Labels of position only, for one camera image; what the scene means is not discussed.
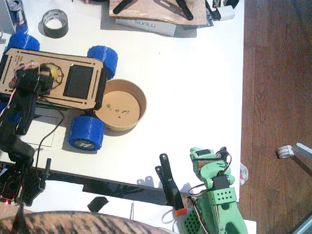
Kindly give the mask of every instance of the wooden floor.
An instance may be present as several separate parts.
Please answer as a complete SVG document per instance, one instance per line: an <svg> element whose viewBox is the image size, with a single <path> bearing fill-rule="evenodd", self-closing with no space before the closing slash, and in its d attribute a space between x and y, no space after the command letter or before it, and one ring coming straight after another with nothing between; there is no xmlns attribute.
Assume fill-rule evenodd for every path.
<svg viewBox="0 0 312 234"><path fill-rule="evenodd" d="M312 147L312 1L246 0L241 153L250 174L239 208L258 234L286 234L312 211L312 161L275 154L296 142Z"/></svg>

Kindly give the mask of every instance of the white plastic part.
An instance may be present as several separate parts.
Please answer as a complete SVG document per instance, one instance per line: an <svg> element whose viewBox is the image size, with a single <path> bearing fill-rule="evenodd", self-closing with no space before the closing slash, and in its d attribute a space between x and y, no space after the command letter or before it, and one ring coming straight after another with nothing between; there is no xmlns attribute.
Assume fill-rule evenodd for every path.
<svg viewBox="0 0 312 234"><path fill-rule="evenodd" d="M294 156L292 146L286 145L277 149L277 155L279 158L288 158Z"/></svg>
<svg viewBox="0 0 312 234"><path fill-rule="evenodd" d="M312 159L312 149L305 146L304 144L297 143L295 146L292 147L292 150L300 153L301 155L303 155L309 159Z"/></svg>
<svg viewBox="0 0 312 234"><path fill-rule="evenodd" d="M219 21L231 20L235 16L235 11L232 6L224 6L218 8L221 18Z"/></svg>

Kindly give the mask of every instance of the blue wheel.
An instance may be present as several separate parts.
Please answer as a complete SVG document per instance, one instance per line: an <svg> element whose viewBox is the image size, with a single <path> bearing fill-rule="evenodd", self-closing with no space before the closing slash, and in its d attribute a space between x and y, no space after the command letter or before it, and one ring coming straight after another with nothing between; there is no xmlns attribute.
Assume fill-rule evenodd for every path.
<svg viewBox="0 0 312 234"><path fill-rule="evenodd" d="M7 49L10 49L11 47L39 51L40 43L37 39L28 34L15 33L10 37Z"/></svg>
<svg viewBox="0 0 312 234"><path fill-rule="evenodd" d="M97 45L89 49L87 56L104 62L107 67L108 80L114 77L118 61L118 55L115 50L107 46Z"/></svg>
<svg viewBox="0 0 312 234"><path fill-rule="evenodd" d="M102 147L105 124L98 118L78 116L72 120L68 143L80 150L96 151Z"/></svg>
<svg viewBox="0 0 312 234"><path fill-rule="evenodd" d="M2 110L8 105L6 102L0 102L0 113ZM10 116L8 118L8 121L13 122L13 123L19 123L20 122L20 112L16 112L14 115Z"/></svg>

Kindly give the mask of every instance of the black stand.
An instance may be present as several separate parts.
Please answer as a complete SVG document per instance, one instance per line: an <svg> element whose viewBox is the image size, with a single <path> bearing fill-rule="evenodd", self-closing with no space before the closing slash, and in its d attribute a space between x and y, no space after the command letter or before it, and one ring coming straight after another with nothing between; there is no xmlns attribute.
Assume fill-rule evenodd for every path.
<svg viewBox="0 0 312 234"><path fill-rule="evenodd" d="M128 4L130 4L133 0L122 0L113 10L115 15L119 14ZM179 7L182 9L183 13L185 14L188 20L194 19L190 9L186 5L185 0L175 0Z"/></svg>

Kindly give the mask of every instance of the cardboard bowl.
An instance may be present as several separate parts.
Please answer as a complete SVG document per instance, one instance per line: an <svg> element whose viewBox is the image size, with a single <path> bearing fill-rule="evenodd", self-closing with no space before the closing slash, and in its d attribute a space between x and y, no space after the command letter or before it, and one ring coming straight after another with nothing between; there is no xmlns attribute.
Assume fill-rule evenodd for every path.
<svg viewBox="0 0 312 234"><path fill-rule="evenodd" d="M112 79L106 82L102 107L96 111L106 127L124 132L134 128L146 112L146 97L132 82Z"/></svg>

